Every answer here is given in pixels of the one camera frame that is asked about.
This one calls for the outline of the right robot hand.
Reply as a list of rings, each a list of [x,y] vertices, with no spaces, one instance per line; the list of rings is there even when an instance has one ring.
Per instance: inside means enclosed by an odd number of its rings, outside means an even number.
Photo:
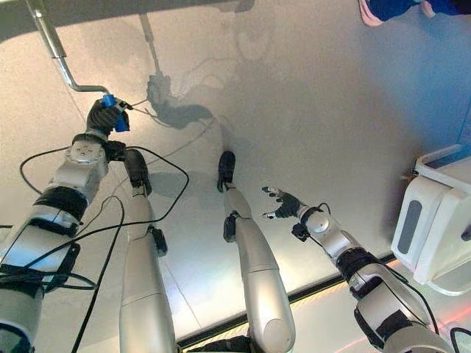
[[[279,188],[262,187],[262,191],[267,193],[269,197],[275,199],[279,204],[276,210],[264,213],[262,216],[269,220],[276,218],[300,218],[308,209],[309,206],[301,202],[296,196],[285,192]]]

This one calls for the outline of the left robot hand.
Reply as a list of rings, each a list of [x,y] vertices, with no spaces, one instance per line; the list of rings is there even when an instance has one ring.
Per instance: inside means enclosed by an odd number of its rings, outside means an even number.
[[[86,123],[87,131],[95,131],[108,137],[115,132],[130,131],[129,116],[125,110],[116,106],[106,107],[101,100],[96,100],[90,109]]]

